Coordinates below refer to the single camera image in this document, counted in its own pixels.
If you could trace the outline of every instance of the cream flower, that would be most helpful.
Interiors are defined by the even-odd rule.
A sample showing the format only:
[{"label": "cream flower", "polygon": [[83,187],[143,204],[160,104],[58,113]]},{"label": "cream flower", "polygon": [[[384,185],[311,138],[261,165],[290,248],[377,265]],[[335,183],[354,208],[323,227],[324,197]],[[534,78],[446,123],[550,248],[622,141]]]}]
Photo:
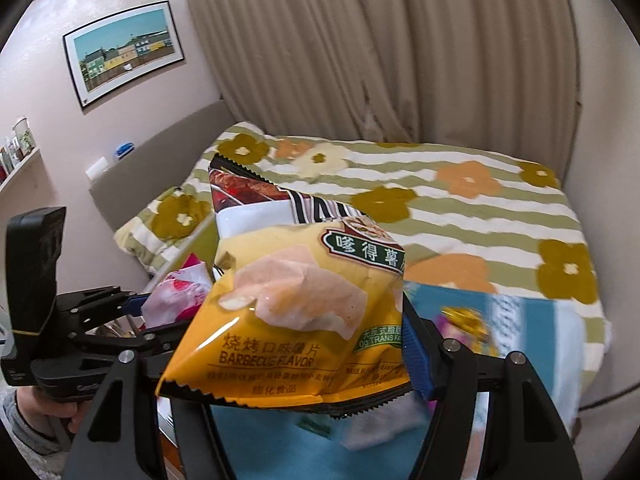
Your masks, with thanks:
[{"label": "cream flower", "polygon": [[299,176],[305,178],[336,174],[348,168],[345,160],[348,153],[349,150],[339,144],[323,142],[300,155],[293,165],[298,168]]}]

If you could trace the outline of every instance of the painting of houses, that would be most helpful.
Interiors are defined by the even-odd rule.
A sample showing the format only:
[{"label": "painting of houses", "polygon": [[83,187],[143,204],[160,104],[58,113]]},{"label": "painting of houses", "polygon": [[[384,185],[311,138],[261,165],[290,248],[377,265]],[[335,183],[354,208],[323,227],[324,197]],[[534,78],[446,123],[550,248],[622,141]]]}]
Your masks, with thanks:
[{"label": "painting of houses", "polygon": [[169,2],[107,16],[66,34],[64,43],[82,107],[184,59]]}]

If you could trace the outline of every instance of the striped bedspread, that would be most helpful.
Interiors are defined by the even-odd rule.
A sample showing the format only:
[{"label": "striped bedspread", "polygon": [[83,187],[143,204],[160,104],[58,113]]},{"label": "striped bedspread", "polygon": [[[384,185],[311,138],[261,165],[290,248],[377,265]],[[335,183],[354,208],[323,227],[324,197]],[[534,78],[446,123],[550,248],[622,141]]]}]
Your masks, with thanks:
[{"label": "striped bedspread", "polygon": [[280,186],[365,212],[407,253],[405,279],[565,300],[585,323],[583,387],[600,368],[606,320],[588,248],[552,170],[439,144],[272,137],[251,123],[213,149]]}]

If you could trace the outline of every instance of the headboard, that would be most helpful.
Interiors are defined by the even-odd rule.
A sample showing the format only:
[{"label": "headboard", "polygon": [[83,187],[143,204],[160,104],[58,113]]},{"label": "headboard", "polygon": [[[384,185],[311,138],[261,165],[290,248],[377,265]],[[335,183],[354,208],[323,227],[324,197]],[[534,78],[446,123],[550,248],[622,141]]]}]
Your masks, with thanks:
[{"label": "headboard", "polygon": [[236,122],[225,102],[217,101],[156,134],[109,168],[89,193],[111,229],[124,225],[165,189],[179,186],[202,152]]}]

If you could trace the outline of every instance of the blue sky in picture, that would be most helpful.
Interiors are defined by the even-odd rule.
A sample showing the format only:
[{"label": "blue sky in picture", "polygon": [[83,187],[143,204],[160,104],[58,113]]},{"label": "blue sky in picture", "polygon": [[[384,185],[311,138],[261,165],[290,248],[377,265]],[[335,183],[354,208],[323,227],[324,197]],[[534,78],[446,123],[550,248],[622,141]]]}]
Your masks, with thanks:
[{"label": "blue sky in picture", "polygon": [[167,30],[164,12],[162,9],[151,10],[96,28],[76,38],[74,43],[78,59],[84,59],[84,56],[99,48],[104,50],[117,48],[126,44],[132,36],[141,36],[161,30]]}]

